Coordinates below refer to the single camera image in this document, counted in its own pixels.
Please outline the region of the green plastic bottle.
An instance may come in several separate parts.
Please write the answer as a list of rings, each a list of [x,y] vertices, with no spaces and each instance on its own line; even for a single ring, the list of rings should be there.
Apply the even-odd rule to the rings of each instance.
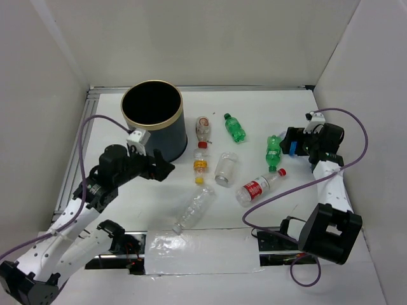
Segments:
[[[231,135],[232,139],[236,143],[244,142],[246,133],[242,128],[240,122],[237,118],[231,116],[229,113],[224,114],[224,125],[228,133]]]
[[[281,138],[277,135],[272,135],[267,138],[267,148],[266,148],[266,162],[268,164],[269,172],[275,172],[280,163],[281,148],[280,142]]]

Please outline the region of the clear bottle yellow label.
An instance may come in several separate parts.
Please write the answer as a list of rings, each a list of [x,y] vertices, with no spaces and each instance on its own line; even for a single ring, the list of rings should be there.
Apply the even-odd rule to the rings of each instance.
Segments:
[[[207,150],[197,148],[194,150],[193,157],[194,157],[193,170],[195,173],[195,183],[198,185],[202,185],[204,183],[205,174],[208,169]]]

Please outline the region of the large crushed clear bottle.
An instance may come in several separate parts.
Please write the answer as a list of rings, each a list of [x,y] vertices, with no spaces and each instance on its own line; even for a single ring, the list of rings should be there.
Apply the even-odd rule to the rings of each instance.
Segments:
[[[216,193],[211,186],[199,187],[178,213],[172,231],[180,235],[184,230],[194,228],[215,199]]]

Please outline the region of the clear wide plastic jar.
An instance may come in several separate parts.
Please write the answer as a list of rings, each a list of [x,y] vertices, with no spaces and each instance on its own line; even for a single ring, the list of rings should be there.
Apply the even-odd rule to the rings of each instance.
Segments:
[[[238,163],[238,156],[234,152],[224,152],[217,163],[214,180],[223,187],[229,187],[234,178],[234,171]]]

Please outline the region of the clear bottle red label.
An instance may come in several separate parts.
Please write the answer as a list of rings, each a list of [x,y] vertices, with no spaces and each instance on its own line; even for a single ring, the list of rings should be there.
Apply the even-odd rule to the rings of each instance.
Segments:
[[[251,180],[236,192],[236,200],[243,207],[248,207],[253,201],[275,191],[285,179],[287,172],[279,168],[274,172],[267,172]]]

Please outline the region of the crushed blue label bottle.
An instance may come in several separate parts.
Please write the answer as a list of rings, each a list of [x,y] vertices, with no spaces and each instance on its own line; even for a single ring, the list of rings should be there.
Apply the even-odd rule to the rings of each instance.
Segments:
[[[296,155],[297,138],[296,132],[293,128],[288,128],[286,131],[282,132],[280,135],[280,149],[282,154],[294,156]]]

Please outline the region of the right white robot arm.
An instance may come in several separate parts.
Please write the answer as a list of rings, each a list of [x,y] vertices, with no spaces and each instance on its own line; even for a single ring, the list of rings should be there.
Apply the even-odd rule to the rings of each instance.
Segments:
[[[344,264],[362,228],[362,217],[353,212],[343,183],[343,158],[337,154],[344,129],[331,123],[307,128],[289,127],[280,143],[283,154],[307,156],[317,184],[317,205],[300,234],[292,227],[278,233],[284,249],[299,243],[303,252]]]

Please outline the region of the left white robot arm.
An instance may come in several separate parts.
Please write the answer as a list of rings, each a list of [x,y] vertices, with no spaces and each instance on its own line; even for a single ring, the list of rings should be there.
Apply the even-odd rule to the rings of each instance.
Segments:
[[[157,149],[152,156],[114,144],[105,148],[62,215],[16,261],[1,263],[1,286],[20,304],[51,304],[68,279],[96,255],[125,248],[125,229],[105,220],[86,238],[80,233],[136,177],[165,180],[175,166]]]

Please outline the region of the dark blue gold-rimmed bin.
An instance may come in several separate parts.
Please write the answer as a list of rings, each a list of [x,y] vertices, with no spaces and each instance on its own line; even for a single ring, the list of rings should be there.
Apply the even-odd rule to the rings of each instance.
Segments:
[[[121,99],[121,112],[130,129],[150,133],[146,152],[160,150],[165,161],[179,158],[188,144],[183,97],[178,88],[161,80],[141,82]]]

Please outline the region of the clear bottle with red cap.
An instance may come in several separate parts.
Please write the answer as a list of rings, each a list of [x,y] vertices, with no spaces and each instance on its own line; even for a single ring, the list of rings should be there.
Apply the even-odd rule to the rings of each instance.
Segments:
[[[196,120],[195,132],[198,139],[198,148],[206,149],[210,135],[209,119],[205,116],[200,116]]]

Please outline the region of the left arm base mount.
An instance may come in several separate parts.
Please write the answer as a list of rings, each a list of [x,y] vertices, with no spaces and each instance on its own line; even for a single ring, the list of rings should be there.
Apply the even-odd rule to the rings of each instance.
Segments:
[[[144,275],[146,231],[128,231],[113,251],[95,256],[85,270],[124,270],[130,275]]]

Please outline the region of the aluminium frame rail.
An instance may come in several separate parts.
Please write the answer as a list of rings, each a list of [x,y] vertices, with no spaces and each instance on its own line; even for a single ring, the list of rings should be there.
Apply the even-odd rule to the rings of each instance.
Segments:
[[[270,86],[270,85],[231,85],[231,86],[179,86],[181,92],[227,92],[227,91],[295,91],[295,90],[308,90],[313,92],[314,85],[301,85],[301,86]],[[85,106],[83,109],[81,123],[84,120],[95,114],[102,94],[115,94],[125,93],[128,90],[126,86],[92,86],[86,95]],[[55,222],[59,215],[63,212],[64,208],[71,197],[71,188],[76,186],[75,178],[80,178],[79,166],[79,153],[78,142],[80,137],[76,136],[74,146],[72,149],[71,157],[68,167],[63,179],[62,187],[59,193],[59,198],[55,210],[53,212],[51,222]]]

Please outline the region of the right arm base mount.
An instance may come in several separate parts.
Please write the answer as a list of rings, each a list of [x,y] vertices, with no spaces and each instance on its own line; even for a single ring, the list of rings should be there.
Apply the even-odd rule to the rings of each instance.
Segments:
[[[298,250],[298,246],[285,239],[273,236],[270,233],[252,229],[252,237],[257,239],[259,248],[260,266],[288,266],[295,259],[300,258],[298,264],[315,264],[314,258]]]

